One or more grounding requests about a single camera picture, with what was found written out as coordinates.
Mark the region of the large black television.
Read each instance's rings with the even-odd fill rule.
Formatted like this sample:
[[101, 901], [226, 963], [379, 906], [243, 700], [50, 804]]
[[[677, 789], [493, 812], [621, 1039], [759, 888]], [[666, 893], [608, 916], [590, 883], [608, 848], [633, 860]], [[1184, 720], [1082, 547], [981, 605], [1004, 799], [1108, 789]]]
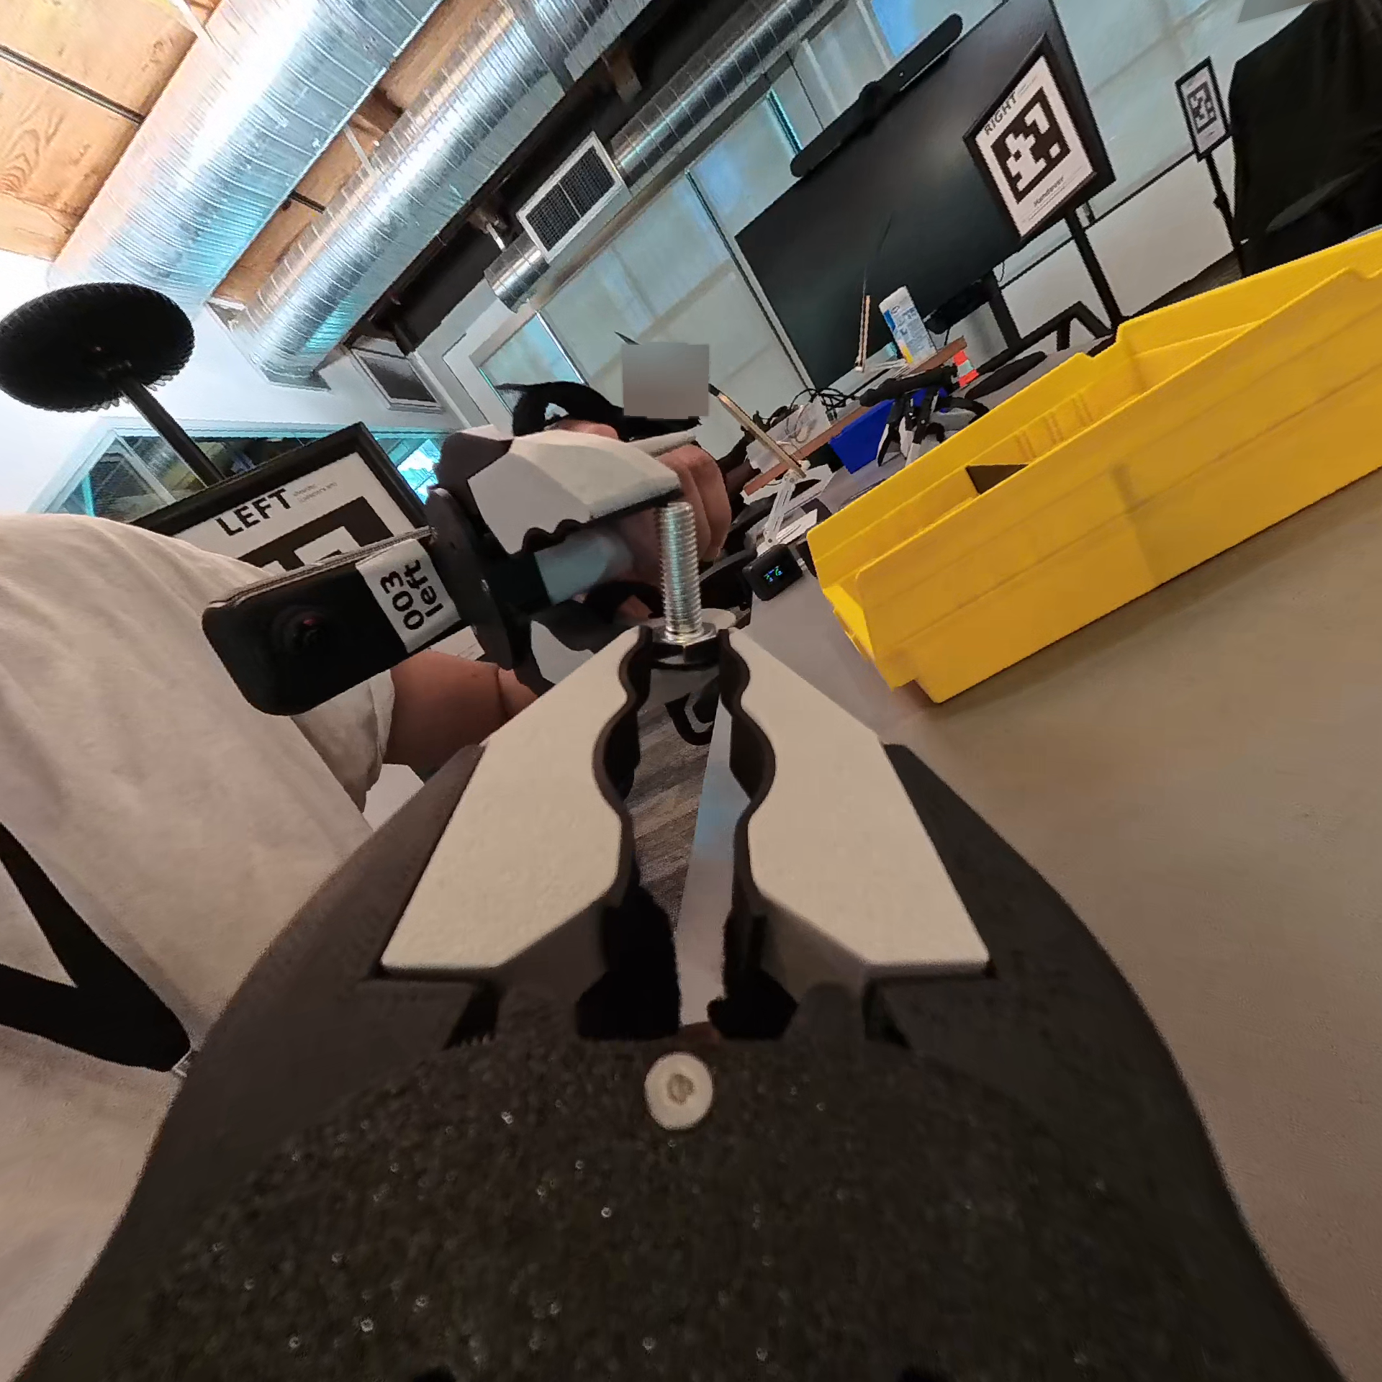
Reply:
[[1024, 244], [963, 134], [1046, 29], [1074, 62], [1052, 3], [998, 4], [870, 131], [794, 177], [736, 233], [809, 384], [828, 386], [853, 369], [863, 297], [871, 300], [873, 351], [886, 337], [881, 297], [904, 284], [929, 315]]

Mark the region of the yellow plastic bin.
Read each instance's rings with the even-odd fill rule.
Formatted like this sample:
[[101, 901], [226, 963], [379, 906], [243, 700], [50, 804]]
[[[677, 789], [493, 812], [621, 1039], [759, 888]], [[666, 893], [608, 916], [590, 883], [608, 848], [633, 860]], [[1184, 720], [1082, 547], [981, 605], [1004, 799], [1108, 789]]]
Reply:
[[[932, 702], [1378, 470], [1380, 231], [1070, 355], [807, 532], [889, 687]], [[978, 462], [1026, 468], [975, 494]]]

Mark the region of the wooden rod on white base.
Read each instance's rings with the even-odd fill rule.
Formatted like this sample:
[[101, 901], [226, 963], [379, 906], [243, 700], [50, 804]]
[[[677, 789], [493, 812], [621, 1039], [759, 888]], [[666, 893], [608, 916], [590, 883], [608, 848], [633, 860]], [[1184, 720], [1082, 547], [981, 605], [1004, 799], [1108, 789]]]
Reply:
[[782, 442], [776, 437], [771, 437], [768, 430], [754, 420], [754, 416], [743, 409], [725, 389], [720, 389], [713, 381], [707, 384], [707, 391], [710, 396], [730, 412], [735, 422], [748, 434], [751, 439], [758, 440], [769, 455], [774, 457], [777, 465], [784, 467], [784, 471], [792, 475], [794, 478], [805, 476], [805, 463], [796, 457]]

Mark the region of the framed tag sign on stand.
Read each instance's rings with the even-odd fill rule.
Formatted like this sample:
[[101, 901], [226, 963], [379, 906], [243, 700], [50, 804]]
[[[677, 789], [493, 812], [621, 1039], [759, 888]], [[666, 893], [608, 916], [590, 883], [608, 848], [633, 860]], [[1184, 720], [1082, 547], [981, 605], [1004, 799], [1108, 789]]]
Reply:
[[1032, 42], [963, 144], [1021, 243], [1054, 223], [1065, 226], [1102, 307], [1092, 330], [1113, 333], [1125, 315], [1079, 213], [1111, 182], [1111, 162], [1052, 27]]

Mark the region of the person's left hand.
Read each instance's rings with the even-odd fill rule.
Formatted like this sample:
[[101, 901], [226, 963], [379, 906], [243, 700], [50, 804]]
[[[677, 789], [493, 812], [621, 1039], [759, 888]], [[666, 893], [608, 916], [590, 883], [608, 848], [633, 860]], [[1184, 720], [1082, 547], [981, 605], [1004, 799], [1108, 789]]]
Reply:
[[717, 458], [697, 442], [682, 442], [656, 460], [675, 475], [692, 511], [698, 562], [712, 564], [720, 557], [733, 521], [731, 496]]

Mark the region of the black floor lamp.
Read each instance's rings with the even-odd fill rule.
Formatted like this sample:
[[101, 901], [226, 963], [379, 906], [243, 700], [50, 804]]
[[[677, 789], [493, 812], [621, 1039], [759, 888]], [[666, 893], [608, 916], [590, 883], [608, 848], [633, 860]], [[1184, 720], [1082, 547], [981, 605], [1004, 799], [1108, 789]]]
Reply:
[[157, 289], [119, 281], [55, 287], [1, 320], [1, 391], [58, 412], [124, 401], [213, 486], [223, 473], [152, 396], [184, 369], [193, 348], [190, 317]]

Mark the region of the person's white shirt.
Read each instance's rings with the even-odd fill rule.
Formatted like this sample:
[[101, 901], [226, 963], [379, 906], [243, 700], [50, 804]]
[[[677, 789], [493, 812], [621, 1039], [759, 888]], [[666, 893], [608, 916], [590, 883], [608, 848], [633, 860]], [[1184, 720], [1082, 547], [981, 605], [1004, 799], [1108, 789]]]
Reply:
[[236, 577], [134, 526], [3, 516], [3, 1378], [105, 1248], [208, 1028], [369, 832], [388, 675], [256, 712], [202, 633]]

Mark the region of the black and white gripper tool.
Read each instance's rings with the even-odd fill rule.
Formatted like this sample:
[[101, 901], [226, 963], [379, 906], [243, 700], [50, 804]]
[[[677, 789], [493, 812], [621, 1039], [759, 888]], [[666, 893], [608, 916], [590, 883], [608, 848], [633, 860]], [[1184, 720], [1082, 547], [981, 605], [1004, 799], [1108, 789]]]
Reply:
[[912, 373], [898, 373], [858, 394], [866, 406], [884, 404], [884, 429], [875, 443], [871, 460], [883, 463], [896, 457], [909, 463], [919, 457], [926, 440], [940, 443], [953, 432], [983, 417], [988, 409], [958, 388], [957, 356], [942, 365]]

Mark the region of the steel hex bolt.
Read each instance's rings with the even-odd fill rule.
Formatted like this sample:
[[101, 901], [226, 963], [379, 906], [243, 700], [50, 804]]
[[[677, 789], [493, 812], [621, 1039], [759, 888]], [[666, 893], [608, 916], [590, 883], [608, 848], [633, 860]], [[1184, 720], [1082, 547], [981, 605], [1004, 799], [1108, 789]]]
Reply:
[[657, 509], [661, 615], [646, 620], [649, 654], [661, 669], [713, 667], [718, 638], [748, 621], [748, 606], [705, 606], [695, 514], [685, 499]]

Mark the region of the white wipes canister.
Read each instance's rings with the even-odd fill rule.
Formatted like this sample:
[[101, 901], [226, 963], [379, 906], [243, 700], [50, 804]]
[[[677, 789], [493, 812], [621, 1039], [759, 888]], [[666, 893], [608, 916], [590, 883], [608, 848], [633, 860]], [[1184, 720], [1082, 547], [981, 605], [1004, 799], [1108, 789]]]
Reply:
[[876, 304], [898, 355], [909, 365], [929, 358], [934, 341], [924, 325], [909, 289], [902, 284], [881, 297]]

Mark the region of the black video bar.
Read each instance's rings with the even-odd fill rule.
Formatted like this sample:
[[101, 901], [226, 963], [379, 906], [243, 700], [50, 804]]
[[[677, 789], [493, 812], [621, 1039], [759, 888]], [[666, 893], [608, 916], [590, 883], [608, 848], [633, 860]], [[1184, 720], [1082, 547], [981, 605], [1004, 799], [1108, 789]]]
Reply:
[[789, 162], [789, 174], [804, 179], [824, 162], [845, 149], [858, 136], [870, 131], [896, 101], [921, 80], [932, 67], [945, 60], [949, 50], [962, 35], [962, 17], [947, 14], [893, 67], [865, 83], [853, 103], [805, 144]]

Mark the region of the white vent grille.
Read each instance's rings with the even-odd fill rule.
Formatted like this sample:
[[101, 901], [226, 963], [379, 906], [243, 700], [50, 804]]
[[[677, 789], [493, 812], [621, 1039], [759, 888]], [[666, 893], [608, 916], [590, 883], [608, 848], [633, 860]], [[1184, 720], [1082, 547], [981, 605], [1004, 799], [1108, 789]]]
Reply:
[[588, 243], [629, 198], [629, 184], [610, 149], [590, 131], [517, 207], [516, 216], [541, 259], [554, 264]]

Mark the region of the silver air duct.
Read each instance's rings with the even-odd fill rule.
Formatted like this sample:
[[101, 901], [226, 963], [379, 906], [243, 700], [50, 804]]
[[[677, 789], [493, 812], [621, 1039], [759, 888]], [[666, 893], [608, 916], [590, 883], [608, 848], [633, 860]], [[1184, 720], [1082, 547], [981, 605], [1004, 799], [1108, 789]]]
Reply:
[[225, 1], [49, 266], [197, 310], [435, 1]]
[[[649, 190], [656, 175], [677, 170], [692, 146], [753, 95], [764, 93], [794, 50], [838, 7], [840, 3], [824, 1], [743, 3], [611, 137], [598, 136], [629, 184], [629, 202]], [[587, 248], [593, 235], [577, 249]], [[494, 297], [514, 310], [549, 269], [570, 261], [577, 249], [547, 264], [521, 226], [485, 277]]]
[[305, 381], [644, 7], [475, 3], [434, 78], [235, 320], [243, 353], [276, 384]]

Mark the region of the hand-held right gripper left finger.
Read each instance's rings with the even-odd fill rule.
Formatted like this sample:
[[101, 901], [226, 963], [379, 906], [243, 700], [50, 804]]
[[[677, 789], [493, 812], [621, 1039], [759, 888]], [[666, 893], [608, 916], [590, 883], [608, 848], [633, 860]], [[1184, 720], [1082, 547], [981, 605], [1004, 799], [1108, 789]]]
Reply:
[[588, 988], [600, 926], [626, 888], [631, 827], [601, 763], [634, 713], [621, 631], [493, 733], [381, 955], [394, 978]]

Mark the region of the blue plastic bin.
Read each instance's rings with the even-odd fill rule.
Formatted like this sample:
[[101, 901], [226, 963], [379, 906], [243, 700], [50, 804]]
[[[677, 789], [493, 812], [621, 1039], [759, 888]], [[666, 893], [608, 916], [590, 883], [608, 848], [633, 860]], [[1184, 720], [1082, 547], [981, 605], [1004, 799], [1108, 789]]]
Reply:
[[848, 473], [856, 473], [875, 462], [878, 447], [889, 425], [894, 401], [881, 401], [860, 411], [830, 440], [830, 450], [837, 465]]

